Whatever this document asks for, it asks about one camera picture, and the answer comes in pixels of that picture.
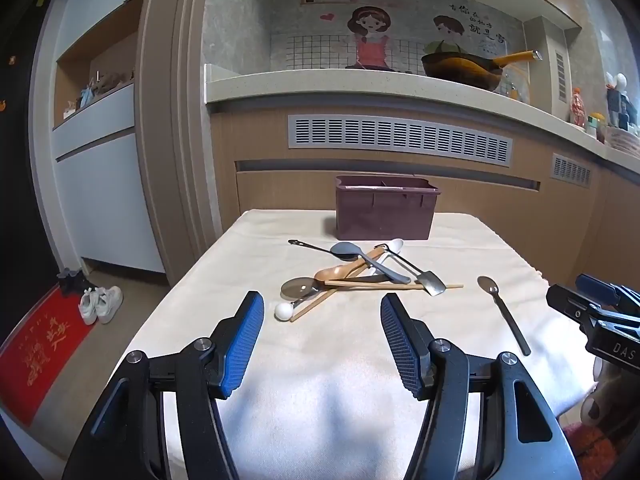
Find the black dark spoon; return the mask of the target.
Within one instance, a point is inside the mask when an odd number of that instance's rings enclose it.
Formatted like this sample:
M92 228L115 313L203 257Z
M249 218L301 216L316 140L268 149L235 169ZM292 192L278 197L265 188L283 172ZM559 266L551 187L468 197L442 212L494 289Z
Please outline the black dark spoon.
M530 350L529 344L527 343L523 333L521 332L518 324L516 324L514 317L512 316L510 310L502 300L499 294L498 284L489 276L481 275L477 278L477 284L483 289L485 292L492 297L494 303L500 310L501 315L503 316L506 324L508 324L512 335L514 336L518 346L520 347L521 352L524 356L530 356L532 350Z

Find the metal shovel-shaped spoon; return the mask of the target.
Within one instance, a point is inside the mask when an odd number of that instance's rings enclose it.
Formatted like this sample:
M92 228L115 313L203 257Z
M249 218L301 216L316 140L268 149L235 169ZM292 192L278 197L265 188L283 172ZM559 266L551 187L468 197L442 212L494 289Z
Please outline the metal shovel-shaped spoon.
M435 297L446 292L446 284L432 271L421 270L415 264L390 248L389 244L379 244L378 248L384 248L386 252L389 252L394 258L416 274L416 280L430 296Z

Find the wooden chopstick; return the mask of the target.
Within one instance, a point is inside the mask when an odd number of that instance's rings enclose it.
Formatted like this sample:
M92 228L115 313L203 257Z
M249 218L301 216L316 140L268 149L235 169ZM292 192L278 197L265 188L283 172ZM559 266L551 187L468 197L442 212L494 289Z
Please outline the wooden chopstick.
M370 289L386 289L386 290L436 290L441 294L444 290L447 289L462 289L464 288L463 284L451 284L444 285L438 287L434 286L425 286L421 283L411 283L411 284L394 284L394 283L368 283L368 282L349 282L349 281L326 281L322 282L322 285L326 285L328 287L334 288L370 288Z
M293 311L292 318L290 318L290 322L294 323L307 312L317 307L319 304L322 304L323 301L326 301L333 295L333 292L322 292L317 299L305 301L301 307L296 307Z

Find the grey blue plastic spoon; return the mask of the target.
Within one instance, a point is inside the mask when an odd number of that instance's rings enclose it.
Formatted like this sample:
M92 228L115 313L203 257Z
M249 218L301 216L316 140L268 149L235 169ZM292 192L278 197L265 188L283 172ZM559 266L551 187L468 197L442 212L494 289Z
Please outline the grey blue plastic spoon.
M345 259L346 257L354 258L354 262L350 265L348 271L344 271L340 274L340 278L347 278L352 275L352 272L361 268L362 266L372 266L376 270L380 271L386 278L389 278L396 284L409 284L411 278L400 274L392 269L384 266L382 263L378 263L375 258L368 256L362 249L351 242L338 242L330 248L330 253L338 258Z

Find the thin metal ornate spoon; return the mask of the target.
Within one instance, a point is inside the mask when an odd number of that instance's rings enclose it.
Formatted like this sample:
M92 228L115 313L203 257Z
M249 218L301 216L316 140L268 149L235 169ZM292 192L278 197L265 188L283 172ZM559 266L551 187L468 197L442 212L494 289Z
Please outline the thin metal ornate spoon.
M319 246L316 246L316 245L311 245L309 243L302 242L301 240L296 240L296 238L290 238L288 240L288 244L290 244L292 246L297 246L297 247L303 247L303 248L316 250L317 252L326 252L327 254L332 254L331 249L326 249L326 248L319 247Z

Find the wooden spoon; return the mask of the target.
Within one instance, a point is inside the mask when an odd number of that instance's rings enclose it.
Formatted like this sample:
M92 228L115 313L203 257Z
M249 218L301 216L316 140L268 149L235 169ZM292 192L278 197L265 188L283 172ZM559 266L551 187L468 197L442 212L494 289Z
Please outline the wooden spoon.
M314 274L314 279L320 282L352 280L353 278L358 278L358 276L366 272L368 269L369 265L363 260L363 258L358 257L353 262L320 270Z

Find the red door mat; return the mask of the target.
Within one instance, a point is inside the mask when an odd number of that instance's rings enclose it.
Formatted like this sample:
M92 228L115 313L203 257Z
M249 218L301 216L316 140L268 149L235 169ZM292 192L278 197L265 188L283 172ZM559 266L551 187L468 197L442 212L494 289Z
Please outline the red door mat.
M44 397L92 330L82 320L80 296L55 287L1 347L1 403L22 425L32 424Z

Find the small grey vent grille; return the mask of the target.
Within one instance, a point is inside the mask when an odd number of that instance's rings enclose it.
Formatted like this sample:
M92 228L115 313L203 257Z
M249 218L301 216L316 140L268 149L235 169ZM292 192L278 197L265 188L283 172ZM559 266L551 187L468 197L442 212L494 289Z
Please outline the small grey vent grille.
M553 154L550 177L554 180L589 188L591 169L580 162L576 162L574 159L560 154Z

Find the white sneaker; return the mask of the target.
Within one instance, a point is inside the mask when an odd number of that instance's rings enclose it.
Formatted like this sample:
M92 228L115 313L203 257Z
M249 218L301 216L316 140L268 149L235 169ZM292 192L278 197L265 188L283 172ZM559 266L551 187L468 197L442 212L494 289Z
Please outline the white sneaker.
M108 324L122 305L122 290L118 286L96 288L96 316L102 324Z
M94 288L87 288L81 295L78 304L78 311L81 319L88 326L93 325L98 318L96 314L96 303L98 302L99 295Z

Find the stack of plates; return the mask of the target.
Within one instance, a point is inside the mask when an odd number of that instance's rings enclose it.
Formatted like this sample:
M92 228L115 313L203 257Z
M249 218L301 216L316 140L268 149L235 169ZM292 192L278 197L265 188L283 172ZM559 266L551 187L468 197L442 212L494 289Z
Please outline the stack of plates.
M633 133L614 127L608 127L605 135L606 144L614 150L640 157L640 139Z

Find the orange condiment bottle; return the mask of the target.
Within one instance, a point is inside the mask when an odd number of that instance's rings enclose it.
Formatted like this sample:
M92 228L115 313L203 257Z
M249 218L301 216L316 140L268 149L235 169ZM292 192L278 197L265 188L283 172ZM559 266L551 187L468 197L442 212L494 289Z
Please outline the orange condiment bottle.
M586 110L580 89L575 87L570 101L570 121L579 128L586 126Z

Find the white table cloth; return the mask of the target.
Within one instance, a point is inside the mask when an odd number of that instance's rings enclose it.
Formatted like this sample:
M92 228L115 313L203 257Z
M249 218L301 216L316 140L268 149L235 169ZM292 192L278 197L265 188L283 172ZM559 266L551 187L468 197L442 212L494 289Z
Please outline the white table cloth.
M382 292L338 292L294 323L274 308L281 286L334 265L326 252L335 216L323 210L251 210L236 220L168 292L130 348L174 353L209 335L251 290L265 321L238 390L218 408L243 479L399 479L407 469L425 406L402 385L381 321ZM480 219L439 212L427 240L405 258L446 285L440 296L403 292L408 313L462 351L494 358L517 352L494 300L477 278L495 280L523 332L526 370L554 414L593 384L593 358L568 318L546 301L548 282Z

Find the purple plastic utensil holder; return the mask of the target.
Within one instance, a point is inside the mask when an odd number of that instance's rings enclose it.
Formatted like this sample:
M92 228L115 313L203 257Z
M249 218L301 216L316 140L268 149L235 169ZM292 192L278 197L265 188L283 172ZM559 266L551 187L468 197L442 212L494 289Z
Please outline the purple plastic utensil holder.
M339 240L427 240L440 189L424 178L349 174L335 178Z

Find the long grey vent grille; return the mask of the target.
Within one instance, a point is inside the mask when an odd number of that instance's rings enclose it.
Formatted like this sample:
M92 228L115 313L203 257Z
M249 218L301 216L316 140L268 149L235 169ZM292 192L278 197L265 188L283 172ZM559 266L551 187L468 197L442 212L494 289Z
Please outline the long grey vent grille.
M511 165L513 141L497 133L441 122L354 114L288 116L290 148L336 148Z

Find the white blue cabinet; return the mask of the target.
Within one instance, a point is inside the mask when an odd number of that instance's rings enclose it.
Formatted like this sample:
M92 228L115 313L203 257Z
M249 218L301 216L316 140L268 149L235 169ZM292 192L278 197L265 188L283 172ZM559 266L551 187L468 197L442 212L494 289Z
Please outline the white blue cabinet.
M60 268L163 273L139 169L134 81L143 0L51 0L29 89L28 140Z

